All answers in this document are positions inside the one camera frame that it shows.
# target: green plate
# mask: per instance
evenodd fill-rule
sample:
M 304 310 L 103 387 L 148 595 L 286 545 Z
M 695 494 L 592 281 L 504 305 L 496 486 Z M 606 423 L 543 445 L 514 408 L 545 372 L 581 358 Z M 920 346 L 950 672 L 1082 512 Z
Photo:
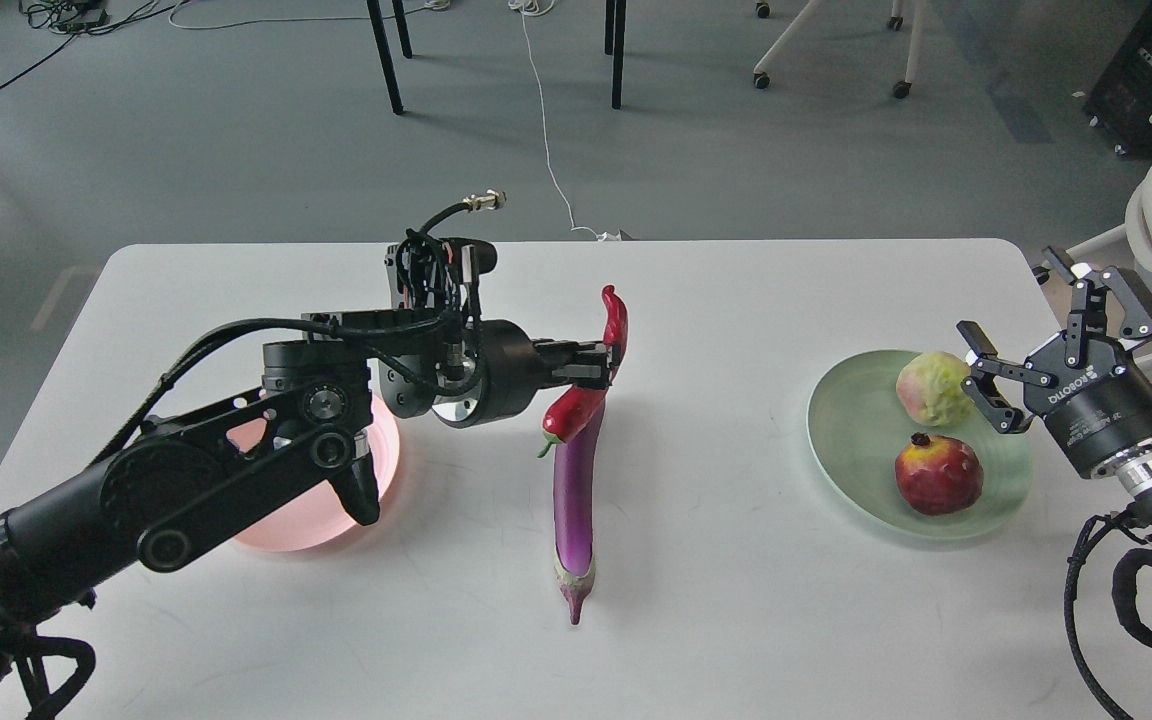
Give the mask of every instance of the green plate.
M 918 355 L 876 350 L 838 363 L 812 392 L 808 435 L 826 477 L 847 501 L 900 532 L 931 539 L 965 539 L 1001 526 L 1020 510 L 1032 470 L 1023 435 L 993 432 L 979 415 L 940 429 L 923 427 L 896 397 L 896 376 Z M 895 462 L 916 432 L 942 434 L 972 446 L 984 470 L 980 500 L 965 510 L 923 515 L 896 488 Z

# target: logo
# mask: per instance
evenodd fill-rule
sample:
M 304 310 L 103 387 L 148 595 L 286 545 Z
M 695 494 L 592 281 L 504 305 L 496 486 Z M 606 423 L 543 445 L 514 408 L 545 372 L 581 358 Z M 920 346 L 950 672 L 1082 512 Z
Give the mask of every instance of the logo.
M 1082 376 L 1074 378 L 1073 382 L 1069 382 L 1068 386 L 1060 388 L 1053 393 L 1053 395 L 1048 395 L 1047 402 L 1055 406 L 1061 400 L 1064 400 L 1066 397 L 1074 395 L 1075 392 L 1082 389 L 1085 384 L 1092 382 L 1094 379 L 1100 377 L 1101 376 L 1096 372 L 1096 365 L 1087 365 L 1087 370 L 1084 370 Z

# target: red chili pepper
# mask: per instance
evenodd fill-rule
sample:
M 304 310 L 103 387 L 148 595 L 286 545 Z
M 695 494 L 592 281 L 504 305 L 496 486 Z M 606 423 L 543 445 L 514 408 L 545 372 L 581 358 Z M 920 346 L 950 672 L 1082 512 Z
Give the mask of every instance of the red chili pepper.
M 602 288 L 602 304 L 607 306 L 607 325 L 602 328 L 602 342 L 608 347 L 614 347 L 614 364 L 612 365 L 612 377 L 616 377 L 616 370 L 621 366 L 621 359 L 626 356 L 626 350 L 630 346 L 630 310 L 626 302 L 616 295 L 616 286 L 609 285 Z
M 602 304 L 607 306 L 607 325 L 602 328 L 602 342 L 613 348 L 611 377 L 614 378 L 630 340 L 630 311 L 626 309 L 626 302 L 616 295 L 616 286 L 609 285 L 602 288 Z M 605 388 L 590 389 L 576 386 L 567 388 L 567 392 L 550 406 L 550 410 L 545 411 L 545 418 L 540 423 L 545 433 L 545 447 L 536 457 L 544 457 L 554 445 L 570 442 L 589 424 L 589 419 L 593 418 L 594 411 L 602 406 L 606 397 Z

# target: plate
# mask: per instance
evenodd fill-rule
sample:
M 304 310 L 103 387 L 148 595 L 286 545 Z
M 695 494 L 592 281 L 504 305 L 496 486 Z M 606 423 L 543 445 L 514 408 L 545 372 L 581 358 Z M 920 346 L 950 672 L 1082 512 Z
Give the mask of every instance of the plate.
M 393 484 L 397 471 L 397 422 L 379 395 L 371 396 L 371 424 L 367 425 L 367 445 L 371 447 L 372 467 L 376 469 L 376 487 L 384 501 L 385 492 Z M 230 430 L 229 438 L 238 447 L 243 446 L 250 433 L 255 433 L 255 438 L 247 439 L 248 445 L 259 441 L 260 432 L 264 432 L 259 425 L 262 420 L 255 423 L 256 427 L 248 429 L 247 432 L 242 432 L 247 425 Z M 234 536 L 234 541 L 267 552 L 293 552 L 319 546 L 355 525 L 355 520 L 340 507 L 338 493 L 323 480 L 301 493 L 296 500 L 271 511 L 265 518 Z
M 940 429 L 909 418 L 896 397 L 896 376 L 918 353 L 873 350 L 849 357 L 820 378 L 808 404 L 812 453 L 833 487 L 870 518 L 929 539 L 965 539 L 991 532 L 1015 515 L 1032 483 L 1029 442 L 998 434 L 979 414 Z M 980 500 L 965 510 L 929 516 L 911 509 L 896 488 L 896 456 L 916 432 L 972 446 L 984 471 Z

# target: gray floor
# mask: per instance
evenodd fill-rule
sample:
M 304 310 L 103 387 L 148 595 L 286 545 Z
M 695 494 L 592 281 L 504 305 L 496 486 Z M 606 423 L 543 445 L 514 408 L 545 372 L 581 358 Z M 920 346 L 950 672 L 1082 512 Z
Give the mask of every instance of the gray floor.
M 109 12 L 136 5 L 109 0 Z M 884 29 L 886 0 L 824 6 L 756 91 L 755 61 L 803 3 L 772 5 L 758 20 L 748 0 L 631 1 L 621 111 L 609 108 L 602 1 L 559 0 L 526 21 L 576 223 L 647 240 L 995 236 L 1037 259 L 1123 219 L 1147 161 L 1115 158 L 1075 94 L 1146 1 L 932 0 L 903 101 L 890 86 L 909 24 Z M 289 8 L 364 5 L 198 0 L 179 22 Z M 505 0 L 454 0 L 410 26 L 402 118 L 364 22 L 187 32 L 164 15 L 79 38 L 0 92 L 0 460 L 120 247 L 391 242 L 488 187 L 508 191 L 507 210 L 440 229 L 590 238 L 568 229 L 550 182 L 518 15 Z M 62 39 L 0 3 L 0 82 Z M 276 291 L 274 272 L 252 282 Z

